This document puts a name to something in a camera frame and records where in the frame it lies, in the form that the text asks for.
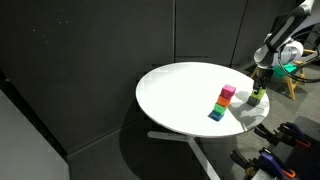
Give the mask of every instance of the cable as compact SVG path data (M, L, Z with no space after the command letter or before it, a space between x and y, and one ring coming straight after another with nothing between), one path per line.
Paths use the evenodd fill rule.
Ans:
M317 33L319 33L319 31L316 31L316 30L306 31L306 32L297 34L296 36L292 37L292 39L295 39L295 38L297 38L297 37L299 37L299 36L301 36L301 35L303 35L303 34L311 33L311 32L317 32ZM316 46L315 44L313 44L313 43L311 43L311 42L309 42L309 41L306 41L306 40L303 40L303 41L304 41L304 42L307 42L307 43L309 43L309 44L311 44L311 45L313 45L313 46L315 47L315 49L316 49L316 51L317 51L317 56L314 57L314 58L312 58L311 60L309 60L307 63L298 66L298 68L302 68L302 67L306 67L306 66L310 65L312 62L319 60L319 56L320 56L319 49L317 48L317 46ZM296 76L296 75L294 75L294 74L289 73L289 72L284 68L283 63L282 63L282 61L281 61L281 52L283 51L283 48L285 47L286 44L284 44L284 45L278 50L278 62L279 62L279 65L280 65L282 71L283 71L288 77L290 77L291 79L293 79L293 80L295 80L295 81L299 81L299 82L303 82L303 83L316 83L316 82L320 82L320 78L317 78L317 79L301 78L301 77L299 77L299 76Z

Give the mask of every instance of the white round table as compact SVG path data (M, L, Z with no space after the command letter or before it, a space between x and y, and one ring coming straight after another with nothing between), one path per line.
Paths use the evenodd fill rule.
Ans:
M236 87L220 121L208 117L224 85ZM259 125L269 112L265 94L256 107L246 102L253 80L219 65L199 62L174 63L147 73L138 83L136 98L144 113L174 132L151 131L149 137L188 142L211 179L219 179L194 141L195 137L236 135Z

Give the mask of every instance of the pink block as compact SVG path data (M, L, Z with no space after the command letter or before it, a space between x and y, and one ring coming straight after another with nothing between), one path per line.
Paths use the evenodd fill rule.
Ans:
M230 100L232 98L232 96L234 95L234 93L236 92L236 89L235 87L231 86L231 85L228 85L226 84L222 90L221 90L221 94L220 96L225 98L225 99L228 99Z

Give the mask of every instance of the stacked blocks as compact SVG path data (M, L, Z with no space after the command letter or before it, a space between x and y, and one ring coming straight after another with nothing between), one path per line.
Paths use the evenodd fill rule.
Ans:
M214 105L214 109L209 114L209 117L213 120L220 121L230 104L231 98L236 92L236 88L230 85L225 85L218 97L218 101Z
M251 105L251 106L257 106L260 103L260 100L262 99L263 95L266 93L266 89L260 89L258 91L257 94L254 93L254 91L252 91L247 104Z

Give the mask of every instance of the table base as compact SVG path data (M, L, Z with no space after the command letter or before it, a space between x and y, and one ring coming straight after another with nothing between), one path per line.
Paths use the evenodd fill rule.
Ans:
M200 147L194 140L195 137L186 136L186 135L179 135L179 134L172 134L172 133L164 133L164 132L155 132L149 131L148 137L155 138L155 139L165 139L165 140L172 140L172 141L182 141L187 142L191 147L192 151L198 158L201 166L203 167L204 171L208 174L209 178L212 180L220 180L218 174L211 166L210 162L206 158L206 156L201 151Z

